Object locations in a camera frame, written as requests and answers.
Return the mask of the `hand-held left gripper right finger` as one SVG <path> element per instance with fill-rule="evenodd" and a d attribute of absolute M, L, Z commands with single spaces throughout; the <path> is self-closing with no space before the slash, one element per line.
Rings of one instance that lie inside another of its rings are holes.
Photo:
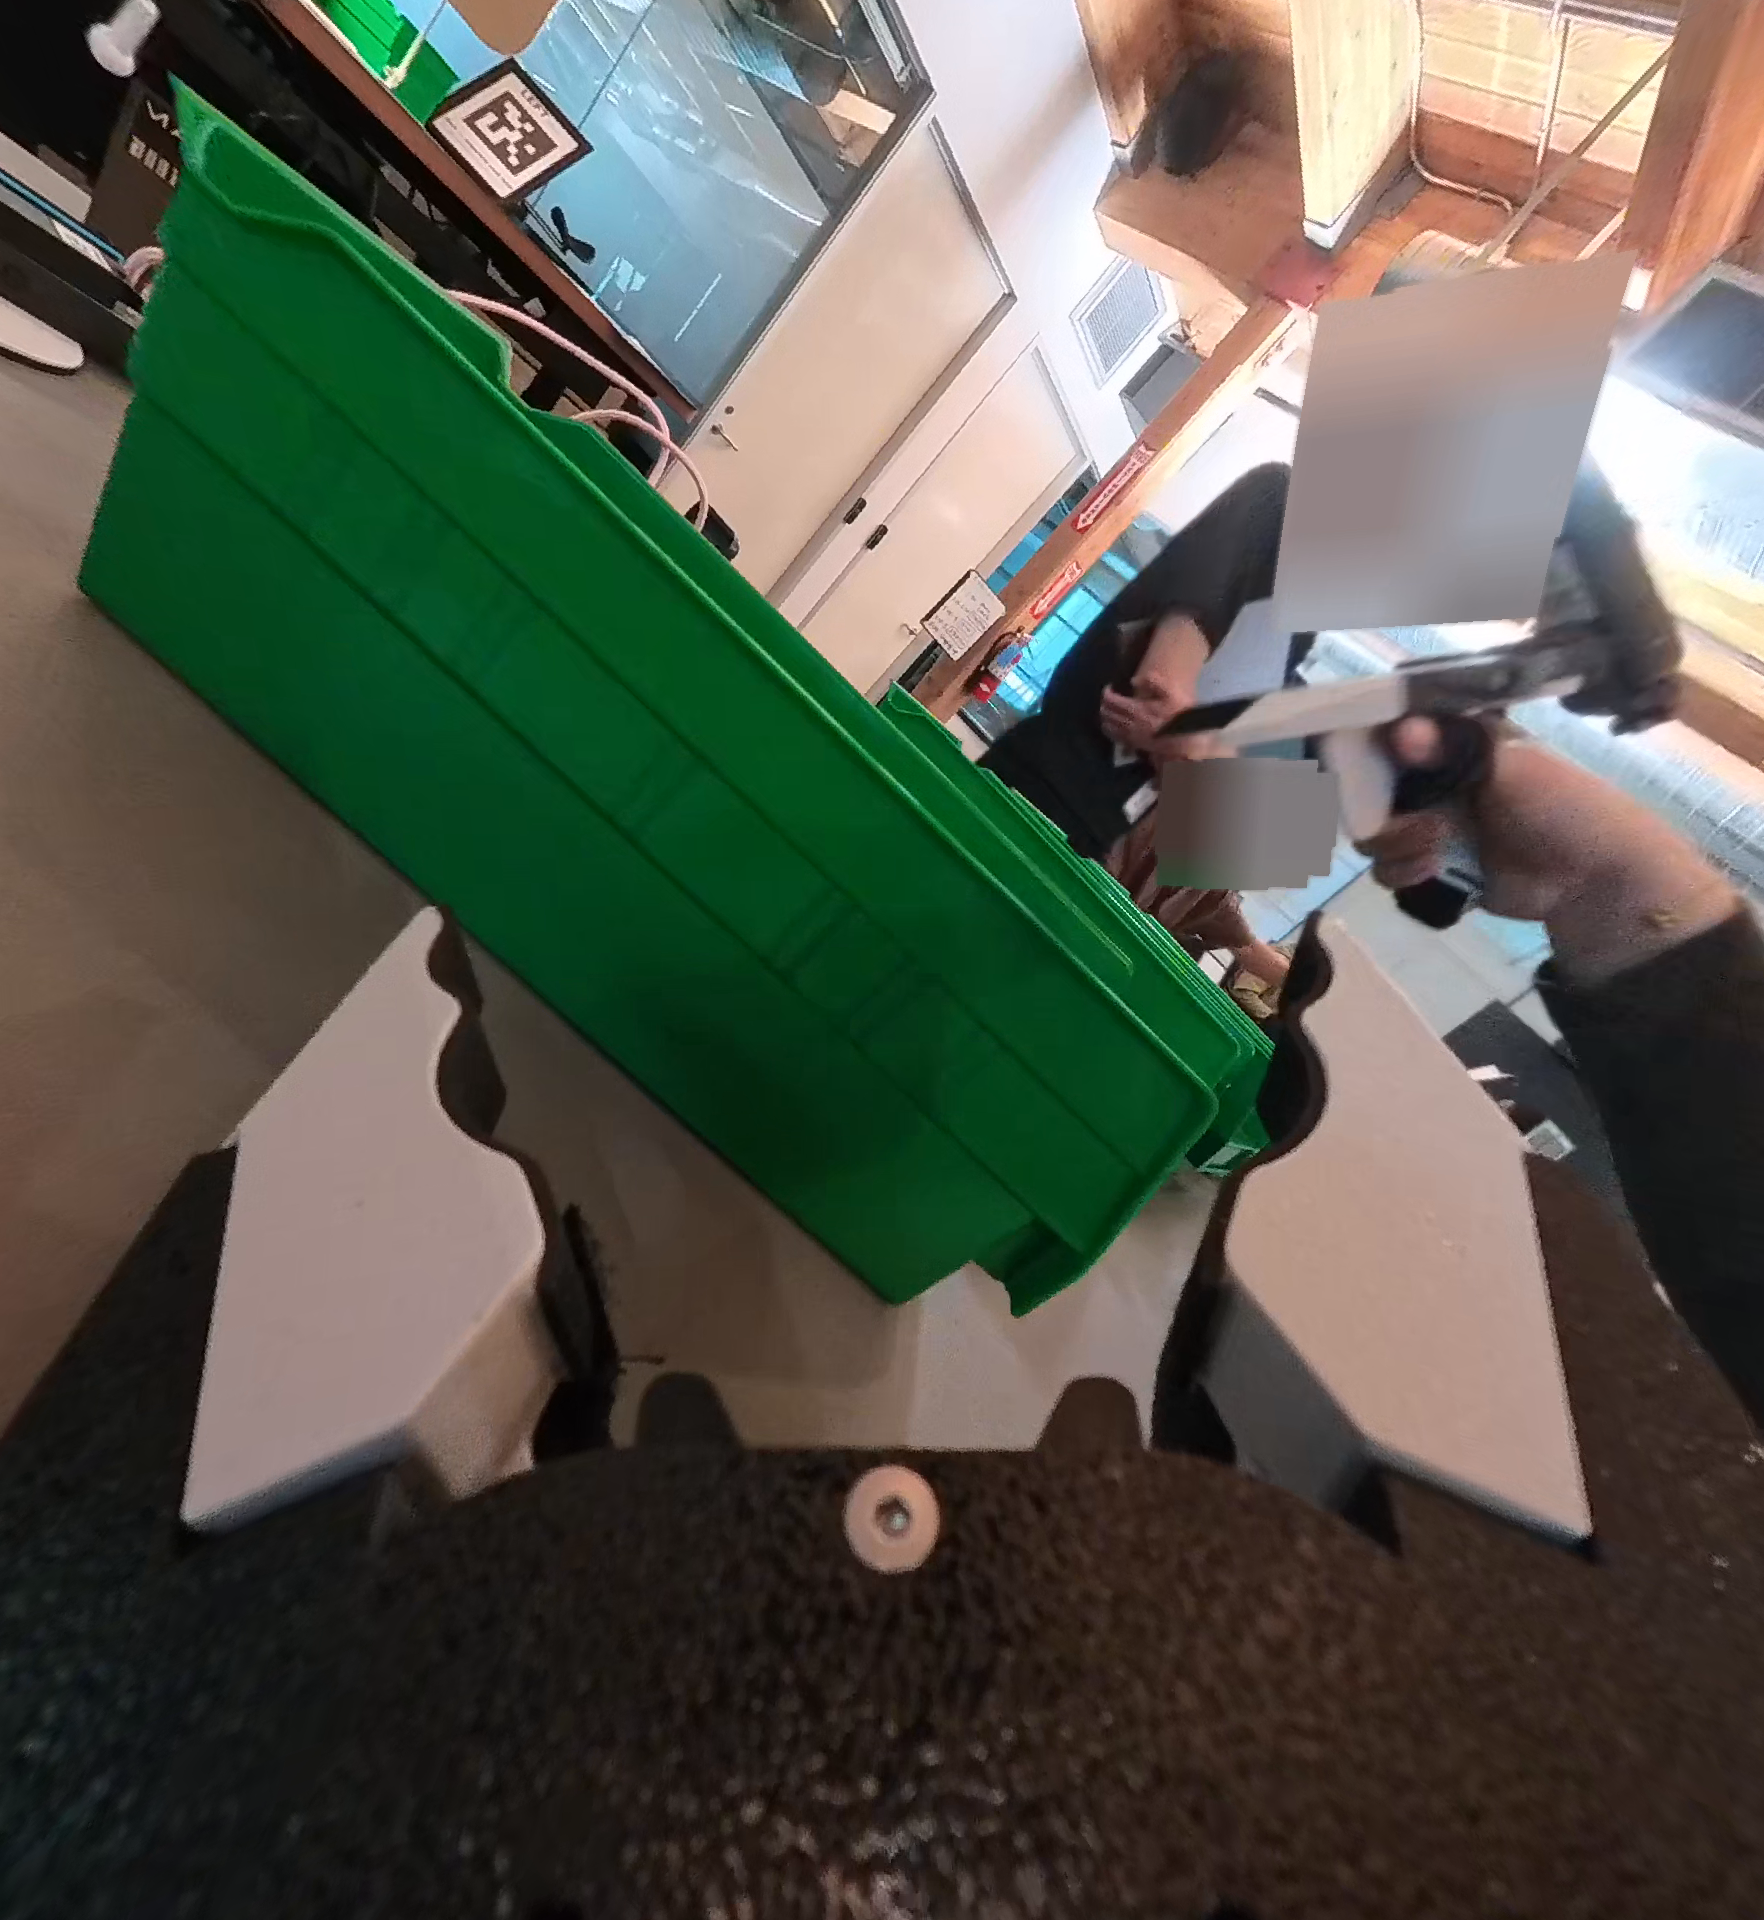
<path fill-rule="evenodd" d="M 1589 1494 L 1527 1148 L 1365 948 L 1312 914 L 1255 1117 L 1153 1375 L 1153 1447 L 1318 1509 L 1400 1476 L 1564 1549 Z"/>

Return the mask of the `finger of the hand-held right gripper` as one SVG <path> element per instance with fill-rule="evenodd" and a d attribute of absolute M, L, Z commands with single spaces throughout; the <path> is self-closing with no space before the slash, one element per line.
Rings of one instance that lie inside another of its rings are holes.
<path fill-rule="evenodd" d="M 1350 843 L 1381 839 L 1396 818 L 1400 786 L 1411 770 L 1400 750 L 1400 726 L 1322 733 L 1322 768 L 1335 779 L 1340 829 Z"/>
<path fill-rule="evenodd" d="M 1370 735 L 1411 711 L 1413 689 L 1430 659 L 1401 659 L 1374 677 L 1312 682 L 1177 710 L 1153 733 L 1153 756 L 1173 756 L 1195 738 L 1224 738 L 1232 753 L 1282 742 L 1310 742 L 1340 733 Z"/>

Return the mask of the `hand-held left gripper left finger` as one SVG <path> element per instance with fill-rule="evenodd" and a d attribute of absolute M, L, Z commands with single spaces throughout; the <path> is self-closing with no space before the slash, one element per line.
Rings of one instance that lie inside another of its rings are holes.
<path fill-rule="evenodd" d="M 604 1254 L 505 1109 L 461 928 L 423 907 L 231 1139 L 185 1529 L 377 1470 L 463 1500 L 611 1447 Z"/>

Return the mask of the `green plastic bin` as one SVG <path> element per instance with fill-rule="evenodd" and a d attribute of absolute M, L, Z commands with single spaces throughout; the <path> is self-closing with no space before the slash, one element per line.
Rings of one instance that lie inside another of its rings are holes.
<path fill-rule="evenodd" d="M 1073 854 L 1062 829 L 1007 790 L 910 693 L 891 689 L 876 715 L 920 756 L 938 804 L 991 872 L 1032 895 L 1051 927 L 1122 1003 L 1185 1066 L 1204 1073 L 1216 1109 L 1188 1162 L 1230 1179 L 1268 1148 L 1258 1093 L 1271 1043 L 1228 990 L 1105 867 Z"/>
<path fill-rule="evenodd" d="M 1204 1073 L 495 328 L 175 115 L 80 592 L 883 1300 L 1082 1279 Z"/>

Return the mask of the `long red sign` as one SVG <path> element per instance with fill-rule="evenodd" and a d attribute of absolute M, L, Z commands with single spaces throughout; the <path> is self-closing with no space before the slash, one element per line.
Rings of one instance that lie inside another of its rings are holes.
<path fill-rule="evenodd" d="M 1158 450 L 1152 446 L 1130 446 L 1130 450 L 1102 475 L 1099 485 L 1083 494 L 1067 526 L 1079 537 L 1085 534 L 1102 517 L 1110 513 L 1117 500 L 1136 490 L 1137 478 L 1153 467 L 1157 458 Z"/>

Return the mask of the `small whiteboard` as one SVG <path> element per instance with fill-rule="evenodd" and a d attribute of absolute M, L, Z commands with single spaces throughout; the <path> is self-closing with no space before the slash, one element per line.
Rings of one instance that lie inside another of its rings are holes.
<path fill-rule="evenodd" d="M 965 659 L 984 636 L 998 629 L 1004 614 L 1004 598 L 971 569 L 920 618 L 920 636 L 926 643 L 938 645 L 941 657 Z"/>

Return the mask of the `white door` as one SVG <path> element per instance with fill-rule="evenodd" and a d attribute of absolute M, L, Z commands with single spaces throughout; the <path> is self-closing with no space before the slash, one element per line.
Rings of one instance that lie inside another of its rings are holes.
<path fill-rule="evenodd" d="M 876 698 L 926 651 L 920 620 L 963 574 L 991 574 L 1083 467 L 1059 382 L 1032 347 L 863 534 L 803 618 L 803 636 Z"/>
<path fill-rule="evenodd" d="M 767 600 L 795 590 L 1014 289 L 932 114 L 880 165 L 687 450 Z"/>

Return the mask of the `framed fiducial tag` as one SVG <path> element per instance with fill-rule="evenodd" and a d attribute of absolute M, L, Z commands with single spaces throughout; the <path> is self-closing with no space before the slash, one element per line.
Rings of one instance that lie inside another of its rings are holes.
<path fill-rule="evenodd" d="M 505 208 L 531 203 L 592 155 L 588 137 L 514 60 L 455 88 L 426 130 Z"/>

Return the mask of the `long wooden-edged desk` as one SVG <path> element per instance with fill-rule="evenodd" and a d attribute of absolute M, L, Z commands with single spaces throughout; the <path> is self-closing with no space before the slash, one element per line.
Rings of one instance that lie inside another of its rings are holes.
<path fill-rule="evenodd" d="M 333 22 L 306 2 L 249 2 L 248 4 L 271 30 L 299 56 L 328 75 L 333 95 L 333 117 L 343 128 L 356 128 L 372 148 L 422 196 L 461 228 L 502 281 L 515 287 L 519 298 L 540 298 L 551 326 L 571 332 L 581 347 L 604 345 L 611 366 L 624 372 L 653 399 L 668 404 L 682 420 L 695 420 L 701 404 L 680 392 L 661 372 L 642 347 L 628 336 L 594 301 L 588 289 L 525 227 L 508 208 L 499 206 L 481 179 L 453 155 L 433 133 L 412 121 L 402 104 L 377 81 L 356 48 L 333 26 Z"/>

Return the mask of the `black cardboard box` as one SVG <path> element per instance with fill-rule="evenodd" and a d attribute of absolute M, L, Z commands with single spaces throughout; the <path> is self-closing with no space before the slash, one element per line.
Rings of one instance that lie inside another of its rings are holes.
<path fill-rule="evenodd" d="M 134 75 L 95 176 L 84 223 L 128 256 L 155 242 L 181 179 L 175 99 L 149 75 Z"/>

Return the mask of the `black battery blue trim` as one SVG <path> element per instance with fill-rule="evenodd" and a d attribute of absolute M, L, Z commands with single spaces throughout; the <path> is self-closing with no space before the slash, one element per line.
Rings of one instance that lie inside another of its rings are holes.
<path fill-rule="evenodd" d="M 11 246 L 22 252 L 49 252 L 54 246 L 65 246 L 117 283 L 128 279 L 124 255 L 92 232 L 64 199 L 49 194 L 38 176 L 22 176 L 8 159 L 0 159 L 0 214 L 8 216 L 2 232 L 16 235 Z"/>

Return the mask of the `dark duct grille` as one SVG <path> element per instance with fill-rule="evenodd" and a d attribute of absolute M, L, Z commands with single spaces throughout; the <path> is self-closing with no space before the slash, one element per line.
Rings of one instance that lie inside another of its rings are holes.
<path fill-rule="evenodd" d="M 1620 372 L 1667 406 L 1764 448 L 1764 276 L 1705 269 L 1646 324 Z"/>

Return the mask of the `wooden post with red signs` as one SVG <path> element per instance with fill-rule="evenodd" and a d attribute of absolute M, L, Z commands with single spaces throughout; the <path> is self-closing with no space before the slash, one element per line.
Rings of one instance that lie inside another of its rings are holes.
<path fill-rule="evenodd" d="M 1153 503 L 1157 492 L 1195 458 L 1202 444 L 1235 412 L 1239 401 L 1252 392 L 1259 374 L 1296 345 L 1305 328 L 1312 328 L 1312 307 L 1278 298 L 1255 299 L 1228 329 L 1202 371 L 1188 377 L 1182 389 L 1170 397 L 1157 418 L 1136 435 L 1132 446 L 1145 444 L 1158 450 L 1153 467 L 1149 467 L 1137 478 L 1136 490 L 1117 500 L 1110 513 L 1085 534 L 1079 537 L 1067 526 L 1076 513 L 1073 510 L 1062 526 L 1044 540 L 1036 556 L 1007 583 L 1004 593 L 1005 614 L 991 636 L 1000 629 L 1029 629 L 1022 622 L 1026 604 L 1062 564 L 1082 560 L 1085 566 L 1083 583 L 1091 569 L 1099 564 L 1110 547 L 1130 527 L 1136 517 Z M 953 718 L 965 704 L 965 683 L 991 645 L 991 636 L 984 636 L 965 659 L 932 667 L 916 689 L 919 708 L 926 708 L 941 724 Z"/>

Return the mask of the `white wall vent grille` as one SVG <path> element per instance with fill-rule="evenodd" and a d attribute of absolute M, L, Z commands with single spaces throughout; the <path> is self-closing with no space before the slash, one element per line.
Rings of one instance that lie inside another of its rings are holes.
<path fill-rule="evenodd" d="M 1070 311 L 1070 326 L 1099 389 L 1130 372 L 1157 342 L 1170 315 L 1166 283 L 1130 256 L 1117 255 L 1110 269 Z"/>

